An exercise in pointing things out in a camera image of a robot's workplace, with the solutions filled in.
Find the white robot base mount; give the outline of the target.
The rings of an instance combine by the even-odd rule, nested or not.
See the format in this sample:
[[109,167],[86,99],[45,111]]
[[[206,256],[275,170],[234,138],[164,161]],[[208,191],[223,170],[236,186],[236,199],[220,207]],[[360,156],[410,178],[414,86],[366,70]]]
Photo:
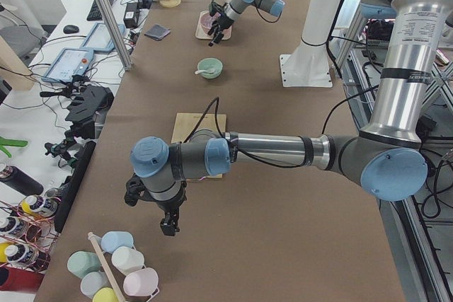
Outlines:
[[332,86],[328,63],[328,41],[335,27],[341,0],[310,0],[300,45],[280,56],[284,87]]

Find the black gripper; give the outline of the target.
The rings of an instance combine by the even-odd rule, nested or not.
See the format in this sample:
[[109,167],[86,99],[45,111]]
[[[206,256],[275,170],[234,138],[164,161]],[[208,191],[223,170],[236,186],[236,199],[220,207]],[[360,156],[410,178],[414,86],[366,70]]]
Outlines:
[[160,222],[160,228],[165,236],[175,236],[179,231],[179,208],[186,200],[186,182],[174,182],[164,194],[169,193],[169,198],[162,198],[158,192],[150,192],[137,176],[133,175],[125,185],[125,203],[134,207],[138,201],[154,202],[165,213],[165,217]]
[[227,16],[227,3],[220,5],[215,1],[212,1],[209,4],[209,14],[214,18],[217,14],[218,16],[214,19],[211,24],[211,28],[208,31],[208,35],[213,35],[213,38],[210,40],[208,45],[212,47],[214,44],[222,41],[224,37],[223,30],[230,28],[234,21]]

